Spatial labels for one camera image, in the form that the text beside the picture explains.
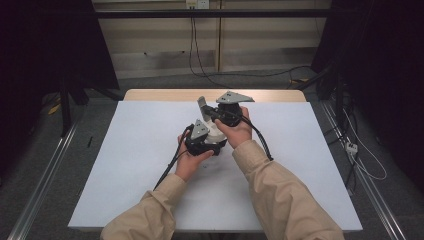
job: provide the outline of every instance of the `white table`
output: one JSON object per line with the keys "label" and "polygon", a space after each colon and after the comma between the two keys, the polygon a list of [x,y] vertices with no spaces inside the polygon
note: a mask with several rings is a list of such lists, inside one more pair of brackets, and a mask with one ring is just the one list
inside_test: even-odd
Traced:
{"label": "white table", "polygon": [[[152,100],[120,102],[69,227],[100,230],[151,190],[171,161],[176,137],[201,118],[196,100],[208,104],[225,90],[132,90]],[[255,100],[294,94],[292,102],[243,103],[264,135],[272,156],[295,173],[321,206],[345,231],[361,230],[328,146],[309,103],[298,91],[253,90]],[[229,145],[202,163],[175,211],[183,232],[261,231],[249,199],[248,185]]]}

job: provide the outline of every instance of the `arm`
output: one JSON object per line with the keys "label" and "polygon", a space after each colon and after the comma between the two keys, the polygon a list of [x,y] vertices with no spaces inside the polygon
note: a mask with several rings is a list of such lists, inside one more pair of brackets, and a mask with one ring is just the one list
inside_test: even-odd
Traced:
{"label": "arm", "polygon": [[192,156],[181,145],[175,174],[169,174],[154,191],[144,194],[141,201],[106,225],[101,239],[171,239],[175,230],[173,211],[186,188],[186,182],[199,164],[213,151]]}
{"label": "arm", "polygon": [[[247,108],[243,115],[249,118]],[[249,182],[256,215],[268,239],[344,239],[341,229],[289,170],[270,161],[252,141],[244,122],[228,127],[215,121],[235,149],[233,157]]]}

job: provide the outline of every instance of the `hand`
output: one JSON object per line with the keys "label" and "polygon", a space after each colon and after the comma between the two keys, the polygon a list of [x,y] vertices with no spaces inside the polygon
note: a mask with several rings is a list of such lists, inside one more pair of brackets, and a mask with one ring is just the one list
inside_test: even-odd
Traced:
{"label": "hand", "polygon": [[[249,119],[249,111],[245,107],[240,107],[243,116],[245,116],[247,119]],[[247,123],[241,121],[237,126],[235,127],[229,127],[225,124],[223,124],[218,119],[215,120],[215,124],[218,127],[218,129],[227,136],[228,142],[230,143],[231,147],[236,149],[238,145],[242,144],[243,142],[247,140],[252,140],[252,128],[247,125]]]}
{"label": "hand", "polygon": [[[178,136],[178,142],[180,142],[182,135]],[[182,178],[187,182],[191,176],[196,172],[199,164],[208,159],[213,155],[213,150],[209,150],[200,155],[193,156],[187,151],[187,146],[184,141],[181,144],[178,155],[181,155],[177,162],[177,169],[175,170],[175,175]]]}

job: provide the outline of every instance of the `electrical cord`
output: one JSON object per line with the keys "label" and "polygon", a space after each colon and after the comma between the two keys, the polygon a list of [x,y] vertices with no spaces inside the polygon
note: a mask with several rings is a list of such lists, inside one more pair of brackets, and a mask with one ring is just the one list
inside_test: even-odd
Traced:
{"label": "electrical cord", "polygon": [[237,118],[237,119],[239,119],[239,120],[241,120],[241,121],[243,121],[243,122],[245,122],[247,125],[249,125],[253,130],[255,130],[255,132],[256,132],[256,135],[258,135],[258,137],[259,137],[259,140],[261,141],[261,143],[262,143],[262,146],[263,146],[263,148],[264,148],[264,151],[265,151],[265,153],[266,153],[266,155],[267,155],[267,157],[268,157],[268,159],[270,160],[270,161],[272,161],[272,160],[274,160],[274,158],[271,156],[271,153],[270,153],[270,151],[269,151],[269,148],[268,148],[268,145],[266,144],[266,141],[265,141],[265,138],[263,137],[263,135],[262,135],[262,133],[253,125],[253,123],[252,123],[252,121],[250,121],[250,119],[248,119],[247,117],[245,117],[245,116],[238,116],[238,115],[236,115],[236,114],[234,114],[234,113],[232,113],[232,112],[228,112],[228,111],[225,111],[225,110],[221,110],[222,111],[222,113],[225,113],[225,114],[229,114],[229,115],[231,115],[231,116],[233,116],[233,117],[235,117],[235,118]]}
{"label": "electrical cord", "polygon": [[[343,109],[344,114],[347,116],[347,121],[349,122],[349,125],[351,126],[351,128],[353,129],[353,125],[352,122],[350,121],[346,111]],[[371,154],[371,156],[373,156],[373,158],[377,161],[377,163],[380,165],[380,167],[383,169],[384,172],[384,176],[383,177],[376,177],[374,175],[372,175],[371,173],[369,173],[361,164],[358,163],[358,161],[355,159],[355,157],[352,155],[352,153],[348,153],[352,156],[353,161],[357,164],[358,168],[361,169],[364,173],[366,173],[369,177],[374,178],[376,180],[384,180],[387,178],[387,171],[384,168],[383,164],[380,162],[380,160],[365,146],[365,144],[361,141],[361,139],[359,138],[358,134],[353,131],[353,134],[356,136],[356,139],[358,140],[358,142]]]}
{"label": "electrical cord", "polygon": [[[202,70],[203,75],[195,73],[194,70],[193,70],[193,67],[191,65],[191,55],[192,55],[192,51],[193,51],[193,39],[194,39],[195,44],[196,44],[197,60],[199,61],[199,66],[200,66],[200,69]],[[195,76],[205,77],[209,82],[211,82],[212,84],[218,85],[220,87],[228,88],[228,89],[233,89],[233,88],[231,88],[231,87],[229,87],[227,85],[223,85],[223,84],[220,84],[220,83],[217,83],[217,82],[213,81],[212,79],[210,79],[210,76],[205,73],[205,70],[203,69],[203,66],[202,66],[202,62],[200,61],[199,46],[197,44],[196,20],[194,18],[191,18],[191,44],[190,44],[189,65],[190,65],[191,72]]]}
{"label": "electrical cord", "polygon": [[[202,74],[194,72],[192,64],[191,64],[191,58],[192,58],[192,52],[193,52],[193,41],[194,41],[195,46],[196,46],[197,59],[198,59],[199,66],[200,66],[200,69],[202,71]],[[282,75],[282,74],[285,74],[285,73],[289,73],[290,74],[290,85],[289,85],[289,87],[290,87],[291,84],[292,84],[292,81],[294,81],[291,77],[292,71],[294,71],[296,69],[301,69],[301,68],[309,68],[309,69],[311,68],[311,66],[302,65],[302,66],[293,67],[289,70],[285,70],[285,71],[281,71],[281,72],[277,72],[277,73],[270,73],[270,74],[242,74],[242,73],[211,73],[211,74],[206,74],[206,72],[203,69],[202,62],[200,60],[199,47],[198,47],[198,43],[197,43],[196,20],[194,18],[191,19],[191,44],[190,44],[190,53],[189,53],[189,66],[190,66],[190,71],[192,72],[193,75],[198,76],[198,77],[205,77],[205,78],[208,79],[209,82],[216,84],[218,86],[221,86],[221,87],[229,88],[229,89],[232,89],[232,88],[229,87],[229,86],[214,82],[212,79],[210,79],[210,77],[213,77],[213,76],[272,77],[272,76],[278,76],[278,75]]]}
{"label": "electrical cord", "polygon": [[184,141],[185,135],[187,133],[188,130],[190,130],[190,128],[193,127],[193,124],[191,124],[190,126],[186,127],[184,129],[183,135],[181,135],[181,139],[178,142],[178,147],[177,147],[177,151],[175,152],[174,157],[172,158],[171,162],[168,164],[168,167],[165,169],[165,172],[163,172],[162,176],[159,178],[159,181],[156,183],[155,188],[153,188],[153,190],[155,190],[159,184],[163,181],[163,179],[165,179],[165,177],[168,175],[169,171],[171,170],[171,168],[174,166],[175,162],[178,160],[178,158],[180,158],[180,156],[185,153],[186,151],[178,154],[178,152],[180,151],[181,145]]}

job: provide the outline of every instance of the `tan sleeve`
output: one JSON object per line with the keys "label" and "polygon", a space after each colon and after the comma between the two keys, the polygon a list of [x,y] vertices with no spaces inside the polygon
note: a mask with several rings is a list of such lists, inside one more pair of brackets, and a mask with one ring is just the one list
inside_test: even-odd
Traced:
{"label": "tan sleeve", "polygon": [[172,213],[185,187],[184,180],[169,174],[155,191],[146,192],[137,205],[108,223],[100,238],[171,239],[175,230]]}
{"label": "tan sleeve", "polygon": [[268,239],[344,239],[300,179],[269,161],[255,141],[240,144],[233,157],[249,182],[253,207]]}

